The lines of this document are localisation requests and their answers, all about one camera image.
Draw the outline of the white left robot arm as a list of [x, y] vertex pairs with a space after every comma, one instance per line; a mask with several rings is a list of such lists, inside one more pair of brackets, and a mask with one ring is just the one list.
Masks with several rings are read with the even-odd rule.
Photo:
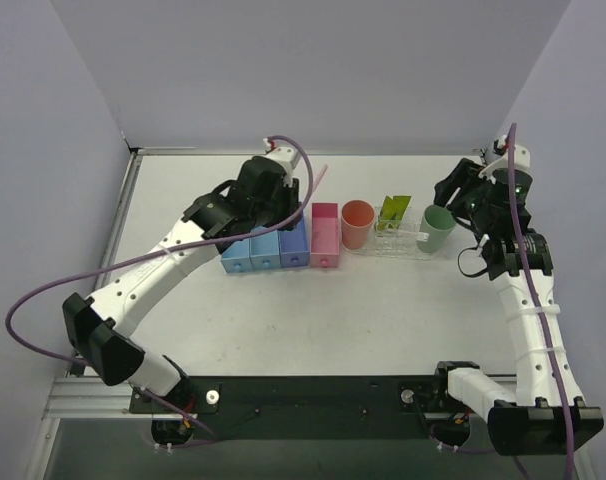
[[235, 236], [298, 220], [301, 155], [275, 147], [241, 166], [238, 177], [204, 194], [183, 212], [152, 249], [152, 257], [83, 298], [69, 296], [62, 309], [72, 346], [108, 386], [128, 382], [152, 392], [166, 411], [187, 402], [187, 376], [171, 359], [132, 340], [144, 317], [200, 266], [227, 250]]

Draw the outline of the orange plastic cup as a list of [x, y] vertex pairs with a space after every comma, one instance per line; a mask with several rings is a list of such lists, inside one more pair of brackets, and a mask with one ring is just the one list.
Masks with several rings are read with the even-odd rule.
[[342, 243], [348, 250], [362, 248], [375, 220], [372, 205], [363, 200], [351, 200], [341, 210]]

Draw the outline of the green plastic cup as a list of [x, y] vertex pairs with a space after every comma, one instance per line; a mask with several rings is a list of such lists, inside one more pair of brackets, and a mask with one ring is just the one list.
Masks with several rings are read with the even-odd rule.
[[428, 206], [423, 213], [419, 232], [423, 237], [417, 241], [418, 249], [427, 254], [437, 252], [456, 226], [449, 210], [437, 205]]

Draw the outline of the yellow green toothpaste tube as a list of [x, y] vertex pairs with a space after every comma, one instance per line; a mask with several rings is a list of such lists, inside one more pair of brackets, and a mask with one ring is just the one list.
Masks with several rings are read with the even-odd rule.
[[392, 197], [390, 219], [388, 222], [388, 228], [390, 230], [399, 229], [411, 199], [412, 197], [409, 195], [395, 195]]
[[396, 202], [393, 197], [386, 196], [381, 206], [375, 225], [377, 232], [393, 229], [396, 226]]

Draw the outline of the white pink toothbrush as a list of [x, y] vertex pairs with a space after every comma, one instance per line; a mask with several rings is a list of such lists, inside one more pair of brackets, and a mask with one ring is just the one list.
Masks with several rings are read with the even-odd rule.
[[317, 172], [314, 180], [313, 180], [313, 184], [312, 184], [312, 192], [315, 192], [318, 188], [318, 186], [320, 185], [320, 183], [322, 182], [326, 172], [328, 170], [328, 165], [324, 164], [320, 170]]

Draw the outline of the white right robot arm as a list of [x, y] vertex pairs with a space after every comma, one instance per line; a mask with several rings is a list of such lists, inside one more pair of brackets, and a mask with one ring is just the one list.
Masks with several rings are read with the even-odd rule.
[[441, 389], [486, 422], [503, 456], [575, 452], [604, 426], [575, 381], [562, 340], [553, 293], [550, 247], [530, 227], [525, 201], [532, 184], [522, 169], [464, 158], [435, 186], [446, 208], [477, 240], [487, 276], [501, 300], [512, 341], [516, 389], [499, 385], [472, 362], [441, 362]]

